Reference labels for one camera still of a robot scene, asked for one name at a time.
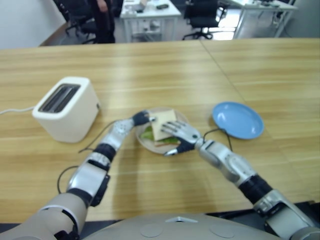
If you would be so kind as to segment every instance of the floor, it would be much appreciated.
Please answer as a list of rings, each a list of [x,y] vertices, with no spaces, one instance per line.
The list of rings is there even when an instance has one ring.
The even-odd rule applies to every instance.
[[[226,16],[220,21],[219,28],[210,28],[210,32],[213,33],[213,40],[231,40],[234,35],[235,27],[238,24],[240,9],[229,9]],[[190,25],[187,24],[187,21],[183,18],[184,11],[181,10],[181,17],[178,19],[177,28],[175,33],[176,41],[179,41],[183,38],[184,35],[195,32],[198,29],[192,29]],[[271,12],[264,12],[260,16],[260,11],[253,11],[249,14],[242,31],[239,35],[239,38],[271,38],[275,33],[275,25],[273,24],[273,14]],[[140,22],[140,26],[146,25],[145,22]],[[169,39],[169,36],[172,32],[172,22],[167,21],[164,29],[164,39]],[[120,18],[115,19],[115,32],[114,36],[117,43],[125,43],[124,36],[124,27]],[[70,31],[70,36],[62,34],[54,39],[49,45],[76,45],[81,44],[86,40],[86,36],[80,34],[79,37],[75,35],[75,31]],[[160,41],[161,37],[153,36],[154,41]],[[146,42],[150,41],[147,37],[135,37],[132,40],[133,42]]]

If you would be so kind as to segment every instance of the white wall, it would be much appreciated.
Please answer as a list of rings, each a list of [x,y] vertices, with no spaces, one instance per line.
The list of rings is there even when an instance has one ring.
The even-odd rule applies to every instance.
[[[320,0],[296,0],[294,5],[299,9],[285,27],[287,33],[294,38],[320,38]]]
[[[65,22],[53,0],[0,0],[0,49],[37,47]]]

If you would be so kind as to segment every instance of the office chair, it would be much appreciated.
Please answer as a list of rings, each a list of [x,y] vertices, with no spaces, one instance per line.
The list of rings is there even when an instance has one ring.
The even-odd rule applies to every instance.
[[[98,43],[98,39],[96,37],[94,38],[91,38],[88,40],[88,37],[90,34],[94,34],[96,35],[97,34],[97,26],[96,26],[96,23],[94,21],[89,21],[89,22],[86,22],[85,24],[81,25],[80,26],[80,30],[82,33],[86,34],[86,41],[84,41],[82,44],[88,44],[88,43],[93,43],[93,44],[96,44]]]
[[[75,29],[75,35],[79,36],[83,25],[93,18],[90,6],[86,0],[54,0],[59,5],[62,15],[67,15],[70,26],[65,29],[65,33],[69,36],[69,31]]]
[[[217,28],[223,15],[226,14],[228,6],[227,3],[219,5],[218,0],[188,0],[186,2],[184,18],[188,19],[188,24],[190,24],[192,28],[200,28],[200,31],[187,34],[182,40],[185,40],[187,37],[192,37],[193,39],[198,39],[200,37],[212,39],[213,35],[209,32],[204,33],[203,28]],[[219,8],[221,14],[217,21],[217,11]]]

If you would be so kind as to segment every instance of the white toaster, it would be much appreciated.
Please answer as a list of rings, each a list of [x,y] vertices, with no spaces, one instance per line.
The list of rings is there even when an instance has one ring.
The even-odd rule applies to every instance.
[[[76,143],[86,136],[99,109],[100,103],[90,80],[68,76],[39,101],[32,116],[55,140]]]

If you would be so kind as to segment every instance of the table surface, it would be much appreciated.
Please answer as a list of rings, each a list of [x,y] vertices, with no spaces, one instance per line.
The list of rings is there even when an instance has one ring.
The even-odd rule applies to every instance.
[[[170,0],[150,0],[143,12],[128,14],[130,12],[130,5],[139,4],[140,0],[124,0],[121,15],[122,19],[129,18],[169,18],[181,16],[181,12],[176,8],[176,6]],[[165,9],[156,9],[156,6],[168,4],[169,7]]]
[[[320,40],[240,39],[75,45],[0,51],[0,110],[34,106],[65,76],[91,79],[101,111],[84,140],[54,141],[31,112],[0,116],[0,222],[22,222],[57,194],[57,178],[109,122],[169,106],[201,133],[212,108],[244,103],[263,118],[253,140],[231,138],[271,186],[293,202],[320,201]],[[208,138],[228,144],[214,132]],[[62,178],[65,188],[72,170]],[[206,213],[252,205],[196,151],[149,152],[132,132],[113,160],[101,204],[88,220],[147,213]]]
[[[290,5],[288,3],[282,2],[282,1],[278,1],[278,0],[274,0],[272,2],[272,4],[274,5],[279,5],[279,7],[275,8],[273,6],[264,6],[261,4],[258,4],[257,1],[254,0],[227,0],[229,3],[231,3],[232,5],[236,5],[239,7],[245,7],[248,9],[257,9],[257,10],[296,10],[298,9],[296,6]]]

